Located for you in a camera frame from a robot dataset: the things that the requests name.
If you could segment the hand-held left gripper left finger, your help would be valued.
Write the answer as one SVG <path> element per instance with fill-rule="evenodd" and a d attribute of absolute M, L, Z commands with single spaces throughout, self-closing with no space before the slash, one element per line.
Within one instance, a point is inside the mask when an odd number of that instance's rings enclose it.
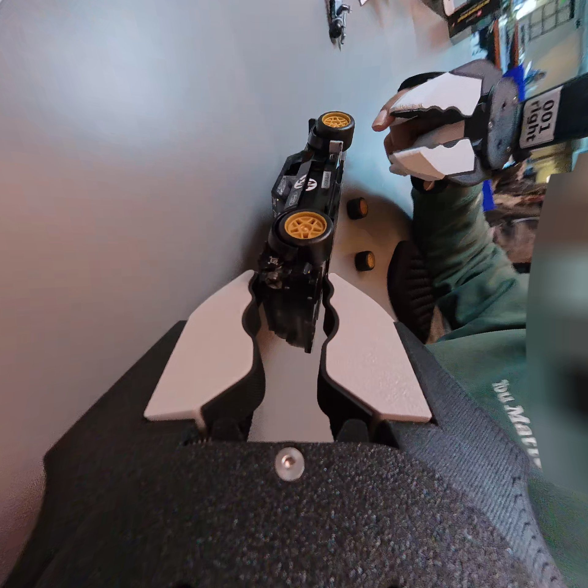
<path fill-rule="evenodd" d="M 240 424 L 253 415 L 266 388 L 256 341 L 256 277 L 244 272 L 189 316 L 145 408 L 146 419 L 192 420 L 210 436 L 220 420 Z"/>

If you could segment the black lego car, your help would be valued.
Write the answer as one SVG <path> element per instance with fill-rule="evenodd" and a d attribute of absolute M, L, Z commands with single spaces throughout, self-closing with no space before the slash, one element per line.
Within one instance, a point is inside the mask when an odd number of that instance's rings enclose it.
<path fill-rule="evenodd" d="M 273 221 L 258 258 L 256 296 L 263 305 L 268 328 L 289 345 L 311 353 L 341 204 L 347 151 L 342 143 L 329 149 L 315 134 L 316 119 L 308 123 L 303 150 L 290 155 L 271 190 Z M 313 209 L 331 218 L 328 242 L 295 247 L 277 235 L 277 223 L 292 210 Z"/>

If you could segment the person's right hand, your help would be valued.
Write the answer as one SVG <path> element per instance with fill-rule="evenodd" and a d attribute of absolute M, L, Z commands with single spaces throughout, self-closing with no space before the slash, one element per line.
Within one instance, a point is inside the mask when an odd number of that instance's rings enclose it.
<path fill-rule="evenodd" d="M 406 122 L 406 119 L 397 118 L 391 113 L 393 102 L 386 103 L 373 121 L 371 128 L 375 132 L 383 132 L 392 126 L 397 126 Z"/>

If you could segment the small black lego piece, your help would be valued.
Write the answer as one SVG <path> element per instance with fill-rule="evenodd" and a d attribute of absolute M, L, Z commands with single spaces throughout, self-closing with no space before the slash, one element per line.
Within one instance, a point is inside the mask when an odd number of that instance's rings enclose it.
<path fill-rule="evenodd" d="M 334 45 L 342 48 L 346 39 L 347 16 L 352 11 L 345 1 L 325 1 L 329 38 Z"/>

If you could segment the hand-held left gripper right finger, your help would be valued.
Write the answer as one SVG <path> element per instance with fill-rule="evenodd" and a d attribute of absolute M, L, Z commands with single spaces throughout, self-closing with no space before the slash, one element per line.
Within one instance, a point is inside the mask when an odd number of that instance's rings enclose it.
<path fill-rule="evenodd" d="M 333 438 L 348 423 L 358 439 L 370 441 L 388 422 L 430 423 L 432 411 L 390 314 L 335 273 L 326 278 L 323 303 L 318 405 Z"/>

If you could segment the black dimpled wrist rest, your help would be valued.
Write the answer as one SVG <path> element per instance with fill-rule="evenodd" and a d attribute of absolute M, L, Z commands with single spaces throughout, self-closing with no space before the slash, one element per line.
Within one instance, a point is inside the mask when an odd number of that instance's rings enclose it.
<path fill-rule="evenodd" d="M 400 241 L 394 249 L 387 270 L 387 292 L 397 320 L 426 343 L 435 298 L 424 258 L 410 240 Z"/>

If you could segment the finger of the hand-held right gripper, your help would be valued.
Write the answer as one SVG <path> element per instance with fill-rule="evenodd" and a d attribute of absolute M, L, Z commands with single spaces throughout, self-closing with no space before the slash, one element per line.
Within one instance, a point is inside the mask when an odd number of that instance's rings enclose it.
<path fill-rule="evenodd" d="M 448 176 L 474 172 L 478 158 L 467 138 L 451 140 L 436 146 L 407 147 L 388 139 L 390 172 L 423 180 L 441 180 Z"/>
<path fill-rule="evenodd" d="M 390 107 L 396 118 L 409 118 L 426 112 L 457 112 L 468 118 L 481 98 L 482 80 L 455 74 L 441 74 L 408 89 Z"/>

